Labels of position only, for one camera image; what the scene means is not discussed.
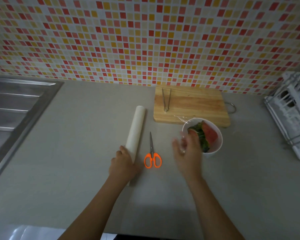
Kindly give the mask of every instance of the scissor handle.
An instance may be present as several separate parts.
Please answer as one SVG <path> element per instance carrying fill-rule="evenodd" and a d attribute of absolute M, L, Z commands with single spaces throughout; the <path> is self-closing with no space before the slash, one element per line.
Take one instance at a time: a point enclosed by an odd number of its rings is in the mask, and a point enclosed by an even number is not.
<path fill-rule="evenodd" d="M 150 158 L 150 167 L 148 167 L 147 164 L 146 164 L 146 159 L 147 159 L 147 158 Z M 151 157 L 151 153 L 148 153 L 148 154 L 145 156 L 145 158 L 144 158 L 144 165 L 145 165 L 146 168 L 151 168 L 151 167 L 152 167 L 152 157 Z"/>
<path fill-rule="evenodd" d="M 160 165 L 159 165 L 159 166 L 156 165 L 156 157 L 160 159 Z M 155 153 L 153 154 L 153 159 L 152 159 L 152 160 L 153 160 L 153 164 L 154 164 L 154 166 L 155 166 L 156 168 L 160 168 L 160 167 L 161 167 L 162 159 L 161 159 L 161 157 L 159 156 L 158 153 L 155 152 Z"/>

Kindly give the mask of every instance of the white dish rack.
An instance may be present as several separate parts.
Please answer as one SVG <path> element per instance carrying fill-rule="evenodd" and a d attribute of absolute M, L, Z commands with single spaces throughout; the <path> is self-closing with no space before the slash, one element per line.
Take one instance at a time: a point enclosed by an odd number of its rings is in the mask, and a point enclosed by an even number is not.
<path fill-rule="evenodd" d="M 300 159 L 300 72 L 285 72 L 282 77 L 282 85 L 264 103 Z"/>

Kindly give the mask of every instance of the scissors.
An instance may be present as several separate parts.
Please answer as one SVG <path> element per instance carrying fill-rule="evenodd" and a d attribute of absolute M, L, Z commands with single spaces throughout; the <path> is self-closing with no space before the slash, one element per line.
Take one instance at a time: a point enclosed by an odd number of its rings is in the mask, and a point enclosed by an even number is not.
<path fill-rule="evenodd" d="M 160 165 L 157 166 L 156 165 L 156 157 L 159 158 L 160 160 Z M 150 167 L 147 166 L 146 164 L 146 159 L 149 158 L 150 159 Z M 156 168 L 160 168 L 161 167 L 161 164 L 162 164 L 162 159 L 161 157 L 159 156 L 158 153 L 155 152 L 155 150 L 153 149 L 153 142 L 152 142 L 152 135 L 151 135 L 151 132 L 150 132 L 150 153 L 148 153 L 145 158 L 144 158 L 144 165 L 146 168 L 151 168 L 152 167 L 152 162 L 154 164 L 154 166 Z"/>

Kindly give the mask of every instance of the stainless steel sink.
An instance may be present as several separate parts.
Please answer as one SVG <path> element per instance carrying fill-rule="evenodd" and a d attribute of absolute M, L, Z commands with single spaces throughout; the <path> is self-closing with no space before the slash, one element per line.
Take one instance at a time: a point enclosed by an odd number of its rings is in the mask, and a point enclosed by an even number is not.
<path fill-rule="evenodd" d="M 0 78 L 0 171 L 62 85 L 61 81 Z"/>

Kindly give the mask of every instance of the hand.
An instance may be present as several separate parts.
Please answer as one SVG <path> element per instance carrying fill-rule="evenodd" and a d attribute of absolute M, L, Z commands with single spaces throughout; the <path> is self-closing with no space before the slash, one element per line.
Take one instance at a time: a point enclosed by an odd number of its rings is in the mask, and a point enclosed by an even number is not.
<path fill-rule="evenodd" d="M 109 177 L 114 177 L 119 182 L 127 184 L 140 171 L 140 167 L 132 163 L 131 156 L 124 146 L 120 146 L 120 151 L 115 153 L 111 159 Z"/>
<path fill-rule="evenodd" d="M 186 147 L 185 153 L 177 139 L 172 142 L 173 156 L 179 171 L 186 181 L 201 178 L 202 151 L 198 137 L 186 134 L 182 145 Z"/>

